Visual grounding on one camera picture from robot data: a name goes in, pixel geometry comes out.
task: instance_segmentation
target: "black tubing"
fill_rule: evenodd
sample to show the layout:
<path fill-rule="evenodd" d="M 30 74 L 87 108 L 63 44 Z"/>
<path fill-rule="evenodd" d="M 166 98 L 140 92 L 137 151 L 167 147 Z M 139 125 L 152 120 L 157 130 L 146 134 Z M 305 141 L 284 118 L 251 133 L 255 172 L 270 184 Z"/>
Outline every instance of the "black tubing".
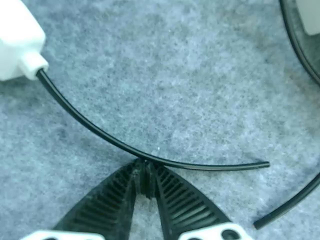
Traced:
<path fill-rule="evenodd" d="M 118 140 L 117 138 L 111 136 L 110 134 L 103 131 L 98 126 L 94 125 L 85 116 L 78 112 L 68 100 L 59 92 L 53 82 L 50 80 L 48 75 L 40 69 L 36 76 L 43 84 L 43 86 L 48 90 L 48 92 L 53 96 L 53 98 L 66 110 L 74 119 L 81 123 L 84 127 L 89 129 L 94 134 L 98 135 L 100 138 L 106 140 L 107 142 L 117 146 L 118 148 L 144 160 L 149 160 L 154 163 L 162 164 L 165 166 L 190 169 L 190 170 L 204 170 L 204 171 L 240 171 L 240 170 L 253 170 L 259 168 L 267 168 L 270 166 L 268 161 L 248 163 L 248 164 L 237 164 L 237 165 L 202 165 L 202 164 L 190 164 L 172 161 L 157 156 L 150 155 L 143 151 L 140 151 L 132 146 L 125 144 L 124 142 Z"/>
<path fill-rule="evenodd" d="M 290 18 L 289 13 L 289 7 L 287 0 L 279 0 L 280 3 L 280 9 L 283 17 L 284 26 L 286 29 L 286 32 L 288 34 L 288 37 L 290 39 L 291 45 L 293 47 L 293 50 L 300 60 L 302 66 L 307 71 L 307 73 L 316 81 L 317 84 L 320 85 L 320 75 L 319 73 L 312 67 L 308 59 L 306 58 L 306 55 L 304 54 L 300 43 L 298 41 L 297 35 L 294 30 L 294 24 L 292 19 Z"/>
<path fill-rule="evenodd" d="M 282 215 L 286 214 L 296 205 L 298 205 L 302 200 L 304 200 L 310 193 L 313 192 L 318 186 L 320 185 L 320 173 L 307 185 L 305 186 L 298 194 L 296 194 L 293 198 L 289 201 L 285 202 L 283 205 L 278 207 L 276 210 L 272 211 L 271 213 L 267 214 L 263 218 L 254 222 L 254 227 L 256 229 L 261 229 L 264 226 L 268 225 L 269 223 L 273 222 L 277 218 L 281 217 Z"/>

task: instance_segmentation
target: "gray carpet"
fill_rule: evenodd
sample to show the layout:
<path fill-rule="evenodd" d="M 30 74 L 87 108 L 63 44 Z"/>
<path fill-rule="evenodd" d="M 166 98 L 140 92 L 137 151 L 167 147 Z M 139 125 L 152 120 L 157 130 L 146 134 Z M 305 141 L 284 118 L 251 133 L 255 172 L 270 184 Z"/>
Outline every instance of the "gray carpet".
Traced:
<path fill-rule="evenodd" d="M 175 171 L 256 240 L 319 238 L 320 189 L 267 227 L 252 225 L 320 168 L 320 87 L 296 58 L 277 1 L 24 2 L 47 34 L 49 75 L 90 120 L 176 161 L 270 161 Z M 0 83 L 0 122 L 1 240 L 51 228 L 134 158 L 83 128 L 38 81 Z M 155 203 L 141 200 L 131 239 L 162 239 Z"/>

